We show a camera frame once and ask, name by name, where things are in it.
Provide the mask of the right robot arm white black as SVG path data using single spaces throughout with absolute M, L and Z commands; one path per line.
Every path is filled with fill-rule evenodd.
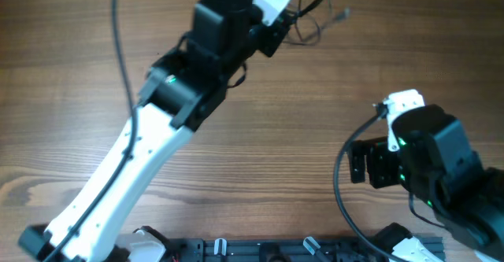
M 385 137 L 350 140 L 344 152 L 352 182 L 402 186 L 432 208 L 456 241 L 501 261 L 503 172 L 483 166 L 460 120 L 426 105 L 401 114 L 389 131 L 396 152 Z

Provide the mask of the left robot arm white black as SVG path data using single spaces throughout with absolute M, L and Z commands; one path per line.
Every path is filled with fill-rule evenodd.
M 168 241 L 121 228 L 165 162 L 237 87 L 256 52 L 287 34 L 291 0 L 199 0 L 191 29 L 149 69 L 131 116 L 94 174 L 51 222 L 28 226 L 19 246 L 38 261 L 162 261 Z

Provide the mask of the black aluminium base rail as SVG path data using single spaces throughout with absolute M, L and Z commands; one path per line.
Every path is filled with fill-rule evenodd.
M 163 261 L 179 262 L 260 262 L 278 255 L 283 261 L 317 262 L 302 239 L 294 240 L 228 240 L 224 254 L 214 252 L 215 241 L 200 238 L 162 239 L 168 246 Z M 356 238 L 317 239 L 320 251 L 330 261 L 383 261 Z

